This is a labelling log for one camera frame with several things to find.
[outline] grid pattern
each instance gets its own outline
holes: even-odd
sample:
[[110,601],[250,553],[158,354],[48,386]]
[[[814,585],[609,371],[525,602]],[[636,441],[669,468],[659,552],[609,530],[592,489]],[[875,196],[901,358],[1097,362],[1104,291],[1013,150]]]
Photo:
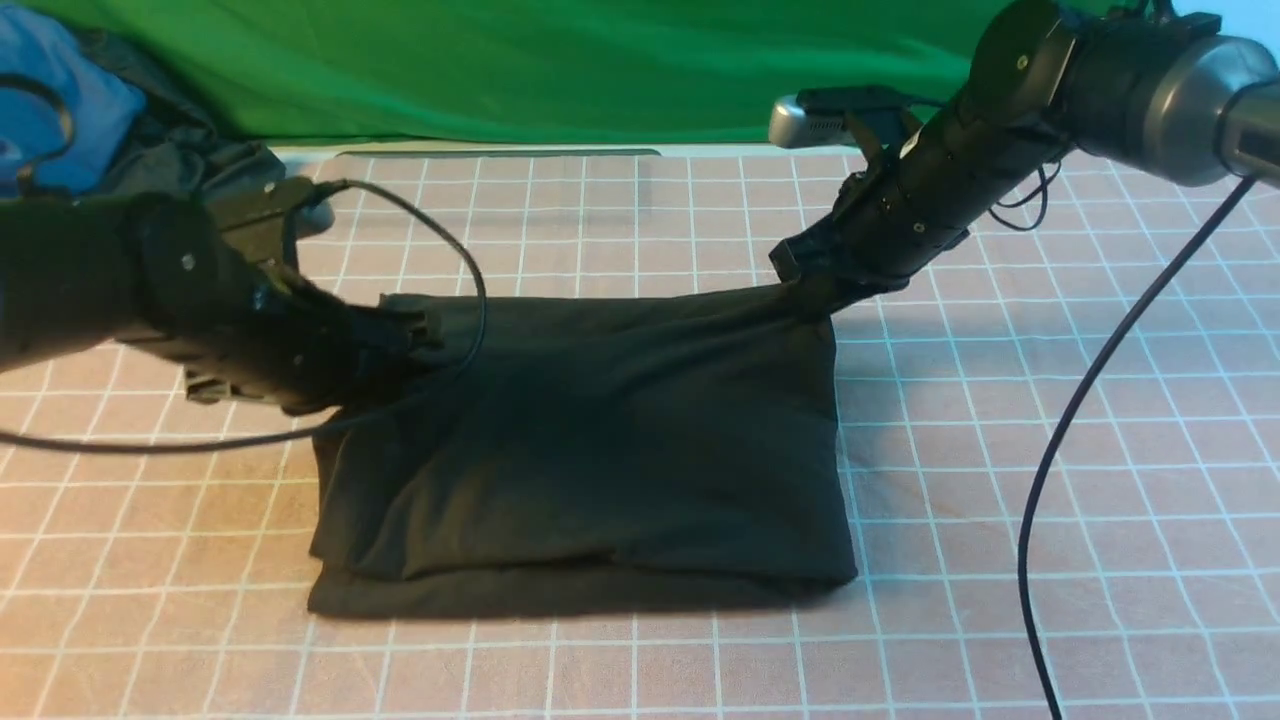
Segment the grid pattern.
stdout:
[[[360,159],[494,295],[772,282],[854,155]],[[0,716],[1006,720],[1043,714],[1014,538],[1087,361],[1226,192],[1088,158],[1036,234],[978,225],[913,287],[836,318],[842,477],[864,575],[792,614],[554,623],[308,618],[305,445],[163,460],[0,456]],[[470,293],[370,196],[302,247],[352,301]],[[1124,343],[1064,447],[1034,597],[1073,720],[1280,717],[1280,197],[1256,191]],[[196,439],[287,427],[198,407],[101,347],[0,377],[29,433]]]

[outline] green screen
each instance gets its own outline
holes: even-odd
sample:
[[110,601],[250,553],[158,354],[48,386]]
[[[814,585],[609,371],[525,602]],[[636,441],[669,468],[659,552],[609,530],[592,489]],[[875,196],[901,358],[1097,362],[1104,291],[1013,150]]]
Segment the green screen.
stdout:
[[[763,141],[773,101],[945,99],[1006,0],[29,0],[280,140]],[[1103,10],[1105,0],[1079,6]]]

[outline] cloth fold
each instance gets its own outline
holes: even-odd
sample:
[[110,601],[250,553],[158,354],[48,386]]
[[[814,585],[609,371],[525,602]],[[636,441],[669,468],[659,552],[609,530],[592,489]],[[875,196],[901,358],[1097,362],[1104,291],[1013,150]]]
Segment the cloth fold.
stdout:
[[209,110],[137,46],[101,29],[77,35],[86,58],[147,100],[95,193],[198,193],[216,200],[257,192],[288,174],[266,143],[225,137]]
[[[547,616],[777,607],[856,574],[829,316],[783,286],[490,299],[460,378],[315,441],[311,611]],[[463,352],[474,299],[434,306]],[[334,416],[374,410],[352,405]]]

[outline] black cable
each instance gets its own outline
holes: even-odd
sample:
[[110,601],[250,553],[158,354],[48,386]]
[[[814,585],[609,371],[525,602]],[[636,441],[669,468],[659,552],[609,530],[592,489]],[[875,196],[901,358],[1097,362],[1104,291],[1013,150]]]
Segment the black cable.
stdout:
[[997,215],[995,208],[987,210],[987,214],[991,215],[992,219],[995,219],[997,223],[1005,225],[1006,228],[1009,228],[1011,231],[1015,231],[1015,232],[1032,232],[1032,231],[1034,231],[1036,228],[1041,227],[1044,223],[1044,218],[1048,215],[1048,186],[1053,184],[1053,181],[1057,179],[1057,176],[1061,172],[1062,172],[1062,163],[1059,163],[1057,167],[1053,168],[1053,173],[1052,174],[1046,174],[1044,173],[1044,168],[1041,167],[1039,169],[1036,170],[1036,174],[1039,176],[1039,181],[1041,181],[1039,184],[1036,186],[1036,190],[1030,191],[1029,193],[1027,193],[1025,197],[1023,197],[1021,200],[1019,200],[1016,202],[996,202],[997,206],[1004,208],[1006,210],[1016,210],[1018,208],[1021,208],[1021,206],[1027,205],[1028,202],[1030,202],[1032,200],[1036,200],[1037,197],[1039,197],[1041,209],[1036,214],[1036,220],[1033,220],[1032,224],[1029,224],[1029,225],[1018,225],[1018,224],[1014,224],[1012,222],[1006,220],[1006,219],[1001,218],[1000,215]]
[[58,114],[58,124],[63,131],[61,146],[36,155],[18,168],[18,195],[27,197],[38,191],[36,184],[36,170],[40,169],[40,165],[61,158],[76,145],[76,119],[72,117],[70,109],[67,108],[67,102],[64,102],[63,97],[58,95],[58,91],[40,81],[15,73],[0,73],[0,88],[18,90],[41,99],[54,113]]
[[[426,213],[419,210],[412,202],[404,200],[403,197],[396,195],[394,192],[379,187],[372,183],[364,181],[335,181],[328,183],[320,183],[321,200],[333,197],[339,192],[347,190],[362,190],[370,192],[387,200],[388,202],[396,205],[397,208],[404,210],[413,217],[417,222],[431,228],[435,234],[440,236],[440,240],[447,242],[449,247],[457,252],[462,261],[466,264],[467,270],[471,273],[471,278],[475,282],[476,288],[476,301],[479,304],[476,319],[476,332],[471,340],[471,346],[467,348],[467,354],[458,361],[454,369],[454,378],[461,375],[471,366],[475,361],[476,355],[480,352],[481,345],[484,345],[485,338],[485,325],[489,316],[489,295],[485,290],[484,274],[480,272],[480,265],[476,263],[471,252],[462,245],[462,242],[453,236],[444,225],[438,223]],[[0,445],[12,445],[14,447],[22,447],[27,450],[41,450],[46,452],[79,452],[84,455],[201,455],[206,452],[220,452],[228,450],[243,450],[247,447],[261,447],[266,445],[276,445],[282,442],[294,441],[294,439],[307,439],[329,433],[340,433],[349,430],[364,423],[372,420],[379,420],[383,418],[392,416],[401,410],[408,409],[424,400],[429,398],[430,393],[422,392],[417,395],[410,395],[402,400],[398,400],[378,410],[371,410],[369,413],[361,413],[352,418],[344,418],[342,420],[330,420],[328,423],[321,423],[310,428],[302,428],[297,430],[288,430],[283,433],[273,433],[264,436],[253,436],[246,438],[234,439],[221,439],[212,442],[193,442],[193,443],[169,443],[169,445],[140,445],[140,443],[111,443],[111,442],[74,442],[74,441],[60,441],[42,437],[32,437],[22,433],[10,433],[0,430]]]
[[1071,420],[1075,414],[1080,410],[1084,404],[1085,396],[1093,387],[1093,383],[1102,374],[1102,369],[1106,366],[1107,361],[1120,347],[1120,342],[1124,341],[1129,331],[1138,323],[1142,314],[1147,311],[1147,307],[1156,300],[1156,297],[1165,290],[1165,287],[1174,279],[1174,275],[1192,259],[1193,255],[1204,245],[1204,242],[1212,236],[1222,220],[1235,210],[1235,206],[1240,204],[1240,200],[1253,190],[1257,184],[1257,179],[1245,178],[1240,182],[1226,196],[1226,200],[1217,206],[1217,210],[1210,215],[1204,225],[1187,242],[1187,245],[1178,252],[1178,255],[1169,263],[1160,275],[1151,283],[1151,286],[1142,293],[1142,297],[1133,304],[1133,307],[1125,314],[1120,324],[1116,325],[1115,332],[1107,338],[1106,345],[1098,351],[1098,356],[1089,365],[1089,369],[1080,378],[1080,384],[1075,388],[1075,393],[1071,395],[1071,400],[1066,404],[1066,409],[1062,411],[1062,418],[1059,420],[1057,427],[1053,428],[1053,434],[1050,437],[1048,446],[1044,448],[1044,456],[1041,460],[1039,468],[1036,470],[1036,478],[1032,480],[1030,492],[1027,496],[1027,509],[1023,512],[1023,527],[1018,537],[1018,594],[1023,605],[1023,623],[1027,625],[1027,641],[1032,646],[1032,656],[1036,660],[1036,673],[1039,675],[1041,688],[1044,691],[1044,701],[1048,703],[1050,715],[1053,720],[1062,720],[1062,710],[1057,702],[1057,693],[1053,689],[1053,680],[1050,678],[1048,666],[1044,664],[1044,651],[1041,647],[1039,633],[1036,629],[1036,614],[1032,611],[1032,594],[1030,594],[1030,578],[1028,575],[1028,557],[1030,555],[1032,544],[1032,521],[1036,519],[1036,509],[1039,505],[1041,493],[1044,491],[1044,482],[1048,478],[1050,468],[1053,465],[1053,459],[1057,455],[1059,447],[1062,445],[1062,438],[1066,437],[1066,430],[1071,425]]

